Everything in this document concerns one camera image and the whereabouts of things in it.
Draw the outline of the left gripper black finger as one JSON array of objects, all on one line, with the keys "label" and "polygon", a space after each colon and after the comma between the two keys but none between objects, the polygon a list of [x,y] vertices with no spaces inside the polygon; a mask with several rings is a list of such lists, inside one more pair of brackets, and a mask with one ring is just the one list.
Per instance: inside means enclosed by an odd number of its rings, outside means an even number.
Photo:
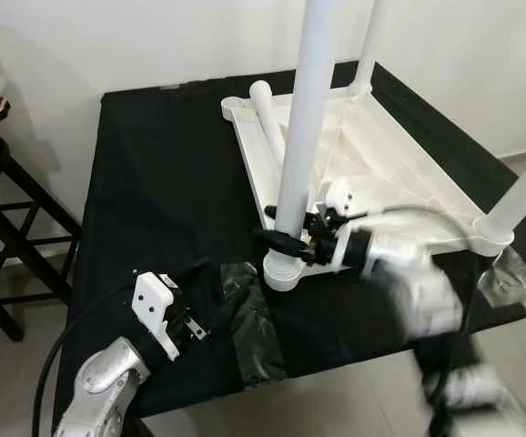
[{"label": "left gripper black finger", "polygon": [[191,265],[177,270],[180,288],[208,287],[218,275],[218,264],[208,257],[194,259]]},{"label": "left gripper black finger", "polygon": [[241,307],[241,288],[223,287],[218,292],[210,291],[204,326],[206,329],[225,329],[231,324]]}]

